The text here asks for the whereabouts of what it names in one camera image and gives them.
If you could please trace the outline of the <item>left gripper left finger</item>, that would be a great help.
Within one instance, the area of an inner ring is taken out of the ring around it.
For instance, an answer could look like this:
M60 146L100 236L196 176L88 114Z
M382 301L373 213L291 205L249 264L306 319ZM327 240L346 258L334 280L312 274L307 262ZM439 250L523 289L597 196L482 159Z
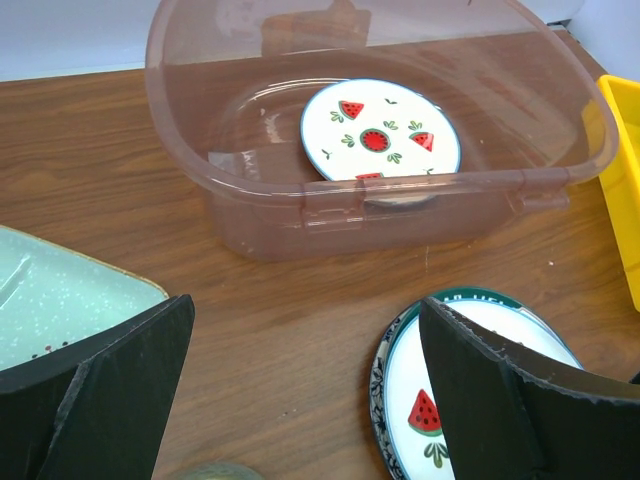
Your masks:
M194 320L174 296L2 370L2 478L150 478Z

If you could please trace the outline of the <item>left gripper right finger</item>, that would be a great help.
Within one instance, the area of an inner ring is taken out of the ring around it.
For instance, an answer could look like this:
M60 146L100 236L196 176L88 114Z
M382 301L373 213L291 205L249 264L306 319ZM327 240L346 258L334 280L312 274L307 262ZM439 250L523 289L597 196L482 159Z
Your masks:
M455 478L638 478L637 377L571 367L433 297L419 334Z

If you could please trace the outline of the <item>watermelon plate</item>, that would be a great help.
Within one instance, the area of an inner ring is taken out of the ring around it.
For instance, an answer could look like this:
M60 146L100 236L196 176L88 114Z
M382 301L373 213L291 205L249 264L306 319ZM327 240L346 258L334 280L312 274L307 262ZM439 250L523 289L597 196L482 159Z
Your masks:
M300 138L330 181L451 174L461 165L461 142L441 108L384 80L345 80L317 92L302 112Z
M564 341L522 307L480 300L448 305L482 327L567 365L581 368ZM452 479L448 448L435 407L415 305L389 326L370 375L370 412L378 445L394 479Z

